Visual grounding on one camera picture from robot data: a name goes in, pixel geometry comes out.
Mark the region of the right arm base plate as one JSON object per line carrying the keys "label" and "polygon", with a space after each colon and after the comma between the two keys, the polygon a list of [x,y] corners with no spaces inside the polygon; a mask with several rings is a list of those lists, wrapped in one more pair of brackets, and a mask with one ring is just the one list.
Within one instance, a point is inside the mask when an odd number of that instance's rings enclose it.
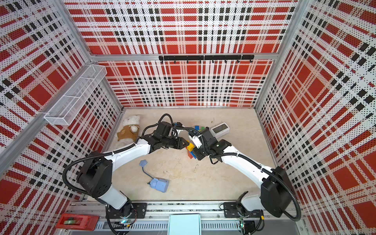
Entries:
{"label": "right arm base plate", "polygon": [[239,202],[224,202],[223,211],[225,218],[259,218],[263,216],[262,210],[246,210]]}

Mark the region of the red square lego brick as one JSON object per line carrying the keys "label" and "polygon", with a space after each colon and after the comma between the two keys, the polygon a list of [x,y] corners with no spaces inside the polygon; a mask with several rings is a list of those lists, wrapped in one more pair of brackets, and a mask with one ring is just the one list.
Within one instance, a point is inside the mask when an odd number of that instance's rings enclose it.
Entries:
{"label": "red square lego brick", "polygon": [[190,151],[187,151],[187,154],[188,154],[188,157],[189,157],[190,159],[193,159],[192,153],[191,153]]}

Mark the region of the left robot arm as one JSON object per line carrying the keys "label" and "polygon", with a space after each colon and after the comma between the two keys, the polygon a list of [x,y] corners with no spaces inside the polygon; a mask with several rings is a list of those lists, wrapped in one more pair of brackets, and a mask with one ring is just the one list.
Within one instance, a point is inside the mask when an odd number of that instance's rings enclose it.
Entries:
{"label": "left robot arm", "polygon": [[[146,131],[153,128],[150,134]],[[118,187],[116,180],[126,165],[160,149],[184,149],[189,142],[180,136],[186,127],[173,122],[171,115],[164,114],[156,124],[145,128],[132,143],[118,149],[99,153],[69,163],[62,172],[63,183],[71,190],[83,193],[106,206],[106,210],[118,217],[130,217],[134,213],[129,196]]]}

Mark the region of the yellow tall lego brick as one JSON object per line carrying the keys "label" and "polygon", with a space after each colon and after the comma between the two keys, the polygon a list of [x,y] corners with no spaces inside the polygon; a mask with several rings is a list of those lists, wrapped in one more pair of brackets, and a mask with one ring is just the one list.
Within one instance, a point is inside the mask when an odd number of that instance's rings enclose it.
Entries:
{"label": "yellow tall lego brick", "polygon": [[186,147],[186,149],[189,151],[189,152],[192,152],[193,149],[195,148],[195,145],[190,143],[189,146]]}

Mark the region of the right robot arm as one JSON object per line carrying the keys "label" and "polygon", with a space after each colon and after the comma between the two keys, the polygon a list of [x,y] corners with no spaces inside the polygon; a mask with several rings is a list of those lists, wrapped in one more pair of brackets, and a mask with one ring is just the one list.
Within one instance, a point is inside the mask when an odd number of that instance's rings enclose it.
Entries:
{"label": "right robot arm", "polygon": [[176,123],[176,130],[189,133],[198,159],[210,158],[212,164],[224,163],[232,166],[252,180],[260,189],[257,195],[244,192],[236,202],[236,210],[241,217],[250,217],[255,210],[266,210],[274,217],[287,216],[292,221],[302,217],[301,207],[293,192],[286,171],[263,165],[240,152],[225,139],[218,140],[208,128],[199,131]]}

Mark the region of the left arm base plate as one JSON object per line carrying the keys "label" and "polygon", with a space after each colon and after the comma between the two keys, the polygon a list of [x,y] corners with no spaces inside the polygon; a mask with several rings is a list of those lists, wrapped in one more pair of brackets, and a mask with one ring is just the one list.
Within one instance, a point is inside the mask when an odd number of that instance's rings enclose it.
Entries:
{"label": "left arm base plate", "polygon": [[105,212],[109,219],[143,219],[145,218],[146,210],[147,203],[127,202],[120,209],[115,209],[112,206],[108,206],[105,209]]}

